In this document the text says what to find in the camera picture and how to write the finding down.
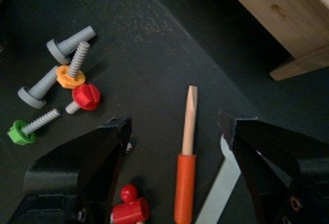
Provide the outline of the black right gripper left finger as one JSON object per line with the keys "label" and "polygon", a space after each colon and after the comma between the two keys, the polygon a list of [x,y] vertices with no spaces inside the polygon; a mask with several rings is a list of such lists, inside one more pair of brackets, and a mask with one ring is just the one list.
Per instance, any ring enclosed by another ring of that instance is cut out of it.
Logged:
{"label": "black right gripper left finger", "polygon": [[7,224],[109,224],[132,120],[110,120],[40,157],[23,175],[23,197]]}

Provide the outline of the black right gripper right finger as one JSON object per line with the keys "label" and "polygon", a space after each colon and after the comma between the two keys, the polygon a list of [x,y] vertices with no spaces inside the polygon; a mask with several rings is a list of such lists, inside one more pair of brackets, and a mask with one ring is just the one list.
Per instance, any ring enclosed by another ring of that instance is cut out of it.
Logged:
{"label": "black right gripper right finger", "polygon": [[329,224],[329,144],[253,118],[217,123],[258,224]]}

